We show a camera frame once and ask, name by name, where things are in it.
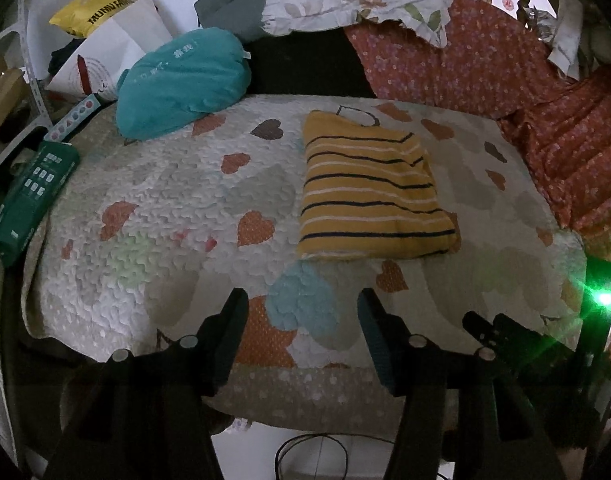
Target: quilted bedspread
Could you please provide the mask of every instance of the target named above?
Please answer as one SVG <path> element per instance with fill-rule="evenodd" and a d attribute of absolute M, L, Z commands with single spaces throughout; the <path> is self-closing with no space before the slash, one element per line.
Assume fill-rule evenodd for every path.
<path fill-rule="evenodd" d="M 301 131 L 315 109 L 421 138 L 460 232 L 451 254 L 297 258 Z M 453 351 L 477 348 L 461 329 L 468 310 L 570 333 L 580 241 L 557 228 L 492 120 L 381 100 L 252 96 L 126 144 L 113 113 L 75 137 L 82 163 L 29 248 L 24 316 L 34 336 L 97 360 L 118 348 L 153 352 L 196 332 L 239 286 L 250 316 L 230 381 L 208 402 L 284 428 L 393 434 L 403 404 L 371 364 L 357 319 L 362 288 Z"/>

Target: blue heart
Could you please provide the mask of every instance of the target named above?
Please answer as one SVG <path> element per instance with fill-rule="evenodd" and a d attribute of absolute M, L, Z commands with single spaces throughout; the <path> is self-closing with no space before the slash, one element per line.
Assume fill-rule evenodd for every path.
<path fill-rule="evenodd" d="M 279 330 L 304 327 L 313 337 L 335 332 L 339 318 L 332 285 L 313 264 L 299 261 L 274 282 L 266 298 L 269 322 Z"/>

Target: black cable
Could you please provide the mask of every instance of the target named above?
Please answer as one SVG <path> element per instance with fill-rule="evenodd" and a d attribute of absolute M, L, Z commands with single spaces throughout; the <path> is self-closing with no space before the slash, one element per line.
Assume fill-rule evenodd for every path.
<path fill-rule="evenodd" d="M 339 444 L 339 446 L 343 448 L 343 452 L 345 453 L 345 456 L 346 456 L 346 465 L 345 465 L 345 472 L 343 473 L 343 478 L 341 480 L 345 480 L 348 475 L 349 453 L 348 453 L 348 448 L 346 448 L 341 441 L 336 439 L 335 436 L 359 436 L 362 438 L 370 438 L 372 440 L 378 440 L 379 442 L 385 442 L 387 444 L 394 444 L 393 441 L 388 440 L 386 438 L 381 438 L 379 436 L 372 436 L 372 435 L 366 435 L 366 434 L 361 434 L 361 433 L 309 433 L 309 434 L 297 435 L 297 436 L 294 436 L 286 440 L 283 444 L 281 444 L 281 446 L 276 451 L 276 454 L 274 456 L 274 478 L 275 480 L 283 480 L 283 474 L 281 472 L 281 464 L 283 462 L 283 459 L 285 458 L 285 455 L 288 452 L 290 452 L 292 449 L 294 449 L 296 446 L 298 446 L 299 444 L 302 444 L 308 440 L 317 438 L 319 436 L 322 438 L 333 440 L 334 442 L 336 442 L 337 444 Z"/>

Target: green light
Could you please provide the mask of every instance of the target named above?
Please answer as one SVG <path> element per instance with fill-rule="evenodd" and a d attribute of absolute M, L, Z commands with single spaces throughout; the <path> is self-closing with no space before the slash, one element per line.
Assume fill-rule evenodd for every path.
<path fill-rule="evenodd" d="M 611 294 L 609 292 L 597 292 L 594 295 L 594 300 L 599 305 L 610 306 L 611 305 Z"/>

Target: plastic bag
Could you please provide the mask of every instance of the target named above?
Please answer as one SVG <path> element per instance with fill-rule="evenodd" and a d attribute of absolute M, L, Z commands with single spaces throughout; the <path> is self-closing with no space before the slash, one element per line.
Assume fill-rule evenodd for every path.
<path fill-rule="evenodd" d="M 78 99 L 95 93 L 105 101 L 114 101 L 116 84 L 123 71 L 169 41 L 172 36 L 154 2 L 138 0 L 90 34 L 46 89 Z"/>
<path fill-rule="evenodd" d="M 133 0 L 72 0 L 51 17 L 50 23 L 78 38 L 88 37 L 96 28 Z"/>

